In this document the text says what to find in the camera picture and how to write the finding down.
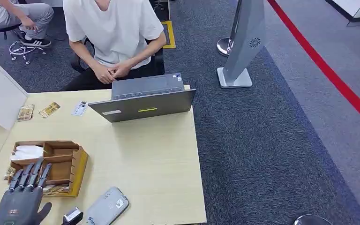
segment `black pants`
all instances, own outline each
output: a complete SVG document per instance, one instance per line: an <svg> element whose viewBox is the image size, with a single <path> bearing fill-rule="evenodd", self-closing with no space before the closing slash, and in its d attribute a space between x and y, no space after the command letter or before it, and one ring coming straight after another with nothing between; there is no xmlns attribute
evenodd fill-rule
<svg viewBox="0 0 360 225"><path fill-rule="evenodd" d="M123 78L117 80L127 80L140 77L157 75L152 61L137 69L132 69L129 74ZM112 84L101 83L91 68L86 69L79 76L74 78L69 84L67 84L61 91L75 91L75 90L98 90L98 89L111 89Z"/></svg>

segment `white tissue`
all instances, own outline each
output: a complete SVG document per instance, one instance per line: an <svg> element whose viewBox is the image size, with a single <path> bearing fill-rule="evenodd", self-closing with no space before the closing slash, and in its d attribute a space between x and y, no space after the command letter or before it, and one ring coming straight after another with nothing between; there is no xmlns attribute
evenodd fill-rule
<svg viewBox="0 0 360 225"><path fill-rule="evenodd" d="M36 145L20 145L15 154L10 156L11 161L39 158L43 156L43 148Z"/></svg>

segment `laptop keyboard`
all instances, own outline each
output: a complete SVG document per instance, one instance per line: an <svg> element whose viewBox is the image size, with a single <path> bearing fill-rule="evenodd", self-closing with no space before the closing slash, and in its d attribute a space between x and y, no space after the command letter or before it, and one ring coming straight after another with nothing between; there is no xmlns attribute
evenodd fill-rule
<svg viewBox="0 0 360 225"><path fill-rule="evenodd" d="M147 96L147 95L163 94L163 93L174 92L174 91L179 91L179 90L183 90L183 88L178 87L178 88L146 91L146 92L140 92L140 93L116 95L116 96L112 96L111 100L119 100L119 99L134 98L134 97L141 97L141 96Z"/></svg>

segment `smartphone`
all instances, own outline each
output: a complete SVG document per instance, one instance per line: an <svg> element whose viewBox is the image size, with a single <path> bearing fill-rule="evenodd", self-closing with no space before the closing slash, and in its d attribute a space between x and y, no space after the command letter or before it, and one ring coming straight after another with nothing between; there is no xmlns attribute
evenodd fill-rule
<svg viewBox="0 0 360 225"><path fill-rule="evenodd" d="M129 206L128 199L117 187L108 189L86 211L83 218L88 225L109 225Z"/></svg>

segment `red line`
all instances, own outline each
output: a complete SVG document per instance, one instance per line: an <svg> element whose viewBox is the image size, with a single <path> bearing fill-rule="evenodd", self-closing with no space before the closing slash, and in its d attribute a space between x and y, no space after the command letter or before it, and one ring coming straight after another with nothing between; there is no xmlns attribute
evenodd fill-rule
<svg viewBox="0 0 360 225"><path fill-rule="evenodd" d="M318 52L312 47L312 45L306 40L302 33L297 29L293 22L289 19L286 13L278 5L275 0L267 0L279 18L284 22L289 31L293 34L301 47L307 52L310 58L325 74L325 76L332 82L332 84L340 91L340 93L350 102L354 108L360 113L360 98L351 90L347 84L333 71L332 68L323 60Z"/></svg>

